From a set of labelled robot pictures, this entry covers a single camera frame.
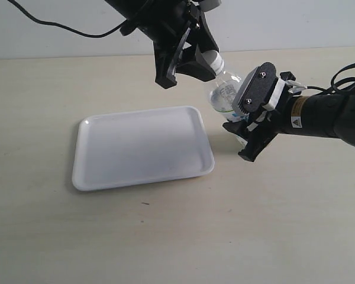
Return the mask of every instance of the white tray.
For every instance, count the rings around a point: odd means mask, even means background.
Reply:
[[[203,176],[214,158],[192,106],[105,114],[82,121],[72,182],[97,191]]]

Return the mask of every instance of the beige table surface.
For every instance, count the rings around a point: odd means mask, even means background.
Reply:
[[[355,48],[224,57],[327,87]],[[247,163],[200,82],[153,81],[152,56],[0,60],[0,283],[355,284],[355,148],[281,135]],[[202,112],[210,175],[73,188],[80,120],[177,105]]]

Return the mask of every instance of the black cable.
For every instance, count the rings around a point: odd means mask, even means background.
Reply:
[[[8,0],[9,3],[12,3],[17,9],[19,9],[26,17],[31,19],[32,21],[36,22],[37,24],[41,25],[50,25],[54,27],[59,27],[67,31],[71,31],[75,34],[79,34],[80,36],[83,37],[89,37],[89,38],[102,38],[106,37],[115,31],[119,30],[127,21],[122,22],[120,25],[116,26],[115,28],[111,29],[110,31],[107,31],[106,33],[103,34],[86,34],[82,33],[81,31],[75,30],[73,28],[67,27],[65,25],[59,24],[57,22],[48,22],[48,21],[42,21],[40,19],[37,19],[35,16],[31,15],[24,7],[22,7],[16,0]]]
[[[355,63],[348,65],[345,68],[342,68],[337,74],[335,74],[331,80],[331,87],[328,89],[324,89],[324,88],[320,88],[320,87],[316,87],[316,86],[309,86],[308,89],[321,91],[320,93],[316,93],[315,96],[317,96],[317,95],[331,95],[334,93],[341,93],[344,95],[348,95],[348,94],[350,94],[350,92],[352,90],[355,89],[355,77],[347,77],[342,80],[339,80],[338,82],[336,82],[335,80],[340,73],[342,73],[346,70],[350,70],[350,69],[355,69]],[[343,89],[339,89],[340,86],[343,86],[347,83],[352,83],[352,84],[346,86]]]

